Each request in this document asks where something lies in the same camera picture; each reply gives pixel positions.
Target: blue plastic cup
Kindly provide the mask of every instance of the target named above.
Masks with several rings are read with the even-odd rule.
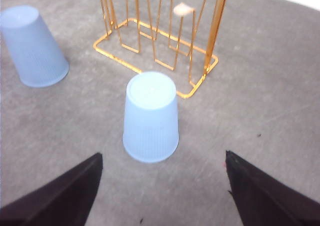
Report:
[[[46,87],[67,75],[69,64],[36,8],[21,5],[2,11],[1,32],[25,85]]]
[[[167,159],[179,142],[175,83],[159,72],[133,77],[126,87],[123,145],[134,159],[156,163]]]

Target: gray floor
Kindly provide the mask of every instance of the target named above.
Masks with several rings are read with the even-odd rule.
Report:
[[[202,0],[180,1],[198,7]],[[104,33],[100,1],[1,0],[2,9],[20,4],[39,8],[70,71],[54,86],[26,87],[1,42],[2,205],[99,151],[104,170],[86,225],[134,226],[143,218],[150,226],[240,226],[226,149],[320,202],[319,11],[283,0],[227,0],[219,64],[192,98],[178,99],[177,151],[143,164],[122,145],[125,88],[135,74],[92,48]],[[114,4],[123,19],[124,0]],[[202,32],[210,22],[204,15]],[[206,37],[198,33],[197,44]]]

